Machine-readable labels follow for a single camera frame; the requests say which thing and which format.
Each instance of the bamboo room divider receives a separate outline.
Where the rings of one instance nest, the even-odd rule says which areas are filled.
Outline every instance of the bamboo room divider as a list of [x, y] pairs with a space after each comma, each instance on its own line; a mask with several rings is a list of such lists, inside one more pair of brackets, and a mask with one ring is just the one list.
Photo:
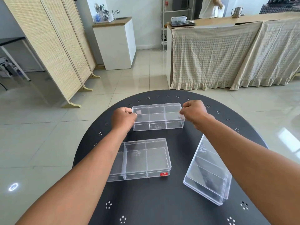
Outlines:
[[4, 0], [68, 104], [96, 78], [96, 66], [74, 0]]

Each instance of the white shirt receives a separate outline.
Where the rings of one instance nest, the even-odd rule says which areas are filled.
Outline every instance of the white shirt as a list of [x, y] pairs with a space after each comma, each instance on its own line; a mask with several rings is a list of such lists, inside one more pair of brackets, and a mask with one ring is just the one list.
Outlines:
[[219, 7], [214, 5], [213, 0], [203, 0], [199, 18], [207, 19], [218, 17], [218, 10]]

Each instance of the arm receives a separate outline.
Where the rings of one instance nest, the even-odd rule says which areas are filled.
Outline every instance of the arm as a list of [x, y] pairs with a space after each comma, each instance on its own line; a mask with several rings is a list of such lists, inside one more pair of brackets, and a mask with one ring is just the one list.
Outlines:
[[125, 107], [115, 110], [111, 132], [37, 199], [16, 224], [88, 224], [119, 147], [137, 117], [131, 112]]
[[212, 2], [215, 6], [218, 6], [220, 9], [223, 8], [223, 3], [221, 2], [221, 0], [212, 0]]
[[237, 183], [271, 224], [300, 224], [300, 165], [215, 120], [202, 101], [188, 101], [180, 112], [203, 132]]

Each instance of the plastic container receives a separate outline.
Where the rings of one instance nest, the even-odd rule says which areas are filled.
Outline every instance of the plastic container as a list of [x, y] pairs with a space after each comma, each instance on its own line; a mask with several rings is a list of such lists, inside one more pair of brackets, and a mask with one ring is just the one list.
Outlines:
[[123, 142], [107, 181], [168, 176], [171, 168], [165, 138]]
[[178, 24], [178, 23], [184, 23], [184, 22], [186, 22], [186, 20], [187, 20], [186, 16], [171, 17], [171, 22], [173, 25]]
[[232, 175], [203, 135], [183, 183], [216, 205], [228, 199]]
[[179, 113], [180, 103], [133, 106], [137, 114], [133, 131], [183, 128], [185, 117]]

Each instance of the ruffled fabric hem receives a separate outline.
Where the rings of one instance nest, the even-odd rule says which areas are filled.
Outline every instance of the ruffled fabric hem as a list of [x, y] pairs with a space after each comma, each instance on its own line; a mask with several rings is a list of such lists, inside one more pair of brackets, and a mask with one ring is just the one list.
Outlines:
[[225, 88], [230, 87], [231, 85], [228, 85], [228, 82], [214, 82], [214, 83], [175, 83], [172, 82], [170, 89], [176, 89], [176, 90], [198, 90], [198, 89], [212, 89], [212, 88]]
[[271, 85], [287, 85], [292, 77], [289, 78], [276, 78], [276, 79], [252, 79], [252, 80], [242, 80], [237, 85], [232, 85], [230, 90], [238, 90], [240, 87], [248, 87], [248, 86], [271, 86]]

